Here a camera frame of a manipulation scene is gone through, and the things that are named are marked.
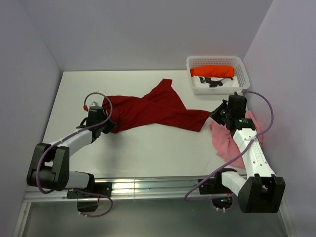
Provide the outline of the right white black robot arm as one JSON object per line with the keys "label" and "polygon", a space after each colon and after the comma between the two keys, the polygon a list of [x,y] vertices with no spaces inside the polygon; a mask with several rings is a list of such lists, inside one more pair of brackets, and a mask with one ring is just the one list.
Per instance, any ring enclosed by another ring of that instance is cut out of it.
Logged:
{"label": "right white black robot arm", "polygon": [[245,117],[247,99],[230,95],[215,109],[211,118],[224,125],[238,146],[245,165],[246,178],[232,169],[215,175],[214,188],[218,192],[229,189],[237,196],[243,213],[277,213],[285,190],[285,181],[270,168],[260,147],[255,124]]}

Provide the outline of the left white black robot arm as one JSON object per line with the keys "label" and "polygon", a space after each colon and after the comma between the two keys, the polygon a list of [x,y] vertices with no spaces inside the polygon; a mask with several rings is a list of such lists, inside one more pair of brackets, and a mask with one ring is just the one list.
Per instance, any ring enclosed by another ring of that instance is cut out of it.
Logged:
{"label": "left white black robot arm", "polygon": [[70,157],[117,126],[111,120],[112,111],[92,106],[75,132],[52,143],[37,144],[27,173],[27,185],[37,187],[44,194],[78,189],[84,197],[93,196],[96,192],[94,175],[71,171]]}

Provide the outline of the dark red t shirt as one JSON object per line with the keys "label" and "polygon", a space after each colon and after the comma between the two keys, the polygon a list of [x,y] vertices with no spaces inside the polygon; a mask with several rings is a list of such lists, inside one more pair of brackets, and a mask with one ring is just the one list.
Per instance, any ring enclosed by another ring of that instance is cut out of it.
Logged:
{"label": "dark red t shirt", "polygon": [[154,123],[199,132],[210,112],[187,109],[171,85],[171,79],[162,79],[141,98],[117,95],[104,99],[104,110],[109,112],[113,107],[111,120],[117,127],[112,133]]}

